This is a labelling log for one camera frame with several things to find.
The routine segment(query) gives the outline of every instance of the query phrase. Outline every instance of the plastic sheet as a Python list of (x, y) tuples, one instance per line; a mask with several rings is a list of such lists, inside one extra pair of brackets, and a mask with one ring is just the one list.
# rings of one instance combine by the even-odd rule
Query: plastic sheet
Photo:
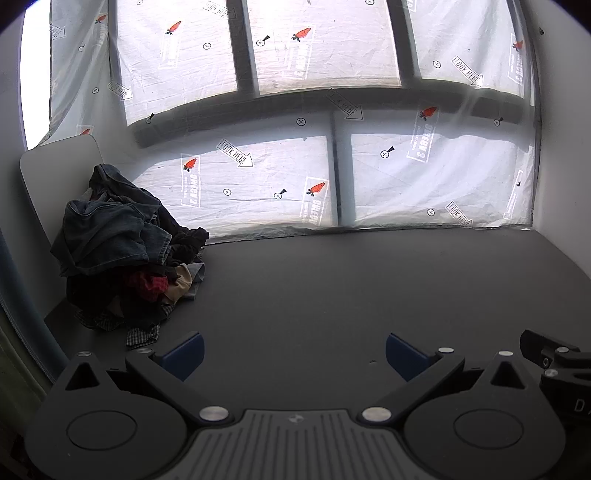
[(53, 0), (51, 124), (215, 241), (529, 225), (513, 0)]

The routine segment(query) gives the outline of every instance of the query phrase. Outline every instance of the dark clothing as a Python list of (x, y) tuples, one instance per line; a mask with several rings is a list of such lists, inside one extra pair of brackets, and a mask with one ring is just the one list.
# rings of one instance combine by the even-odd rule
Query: dark clothing
[(93, 200), (99, 198), (104, 193), (107, 193), (109, 196), (125, 196), (137, 203), (157, 205), (158, 218), (156, 225), (166, 230), (172, 236), (176, 235), (183, 229), (173, 216), (170, 215), (168, 210), (162, 206), (160, 200), (148, 190), (136, 187), (121, 174), (117, 167), (114, 167), (113, 165), (104, 163), (97, 165), (92, 177), (90, 177), (88, 186), (92, 188)]
[(51, 253), (60, 275), (95, 275), (123, 265), (162, 265), (171, 235), (151, 222), (157, 205), (72, 200)]
[(166, 264), (169, 267), (178, 267), (181, 263), (189, 265), (195, 262), (208, 239), (209, 233), (203, 228), (179, 232), (170, 241), (170, 254)]
[(67, 277), (67, 299), (89, 328), (111, 330), (124, 322), (128, 347), (154, 342), (174, 309), (163, 303), (163, 292), (178, 279), (175, 267), (193, 263), (209, 234), (180, 226), (160, 200), (113, 165), (97, 165), (89, 186), (90, 200), (67, 205), (51, 248)]

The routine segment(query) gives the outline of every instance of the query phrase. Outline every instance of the chair backrest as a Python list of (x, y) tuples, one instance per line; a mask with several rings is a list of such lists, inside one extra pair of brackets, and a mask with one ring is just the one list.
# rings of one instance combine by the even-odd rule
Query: chair backrest
[(100, 163), (99, 147), (90, 135), (35, 147), (21, 157), (22, 178), (51, 244), (60, 231), (66, 204), (88, 189), (93, 169)]

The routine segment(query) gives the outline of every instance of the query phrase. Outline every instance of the white wall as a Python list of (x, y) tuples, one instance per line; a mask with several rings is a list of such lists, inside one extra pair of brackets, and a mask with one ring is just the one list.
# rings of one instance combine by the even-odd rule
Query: white wall
[(591, 35), (550, 0), (524, 3), (543, 122), (534, 227), (591, 277)]
[(19, 160), (25, 151), (18, 66), (23, 17), (0, 34), (0, 230), (40, 315), (65, 295), (57, 261), (30, 205)]

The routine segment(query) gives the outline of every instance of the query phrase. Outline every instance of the table surface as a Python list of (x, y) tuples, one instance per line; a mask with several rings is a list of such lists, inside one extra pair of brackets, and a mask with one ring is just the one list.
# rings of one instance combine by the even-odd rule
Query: table surface
[[(591, 351), (591, 280), (534, 231), (277, 238), (210, 245), (204, 262), (160, 341), (199, 331), (205, 359), (186, 383), (230, 409), (364, 408), (404, 383), (385, 358), (391, 332), (476, 361), (518, 353), (526, 328)], [(68, 357), (124, 365), (125, 329), (88, 330), (65, 302), (46, 322)]]

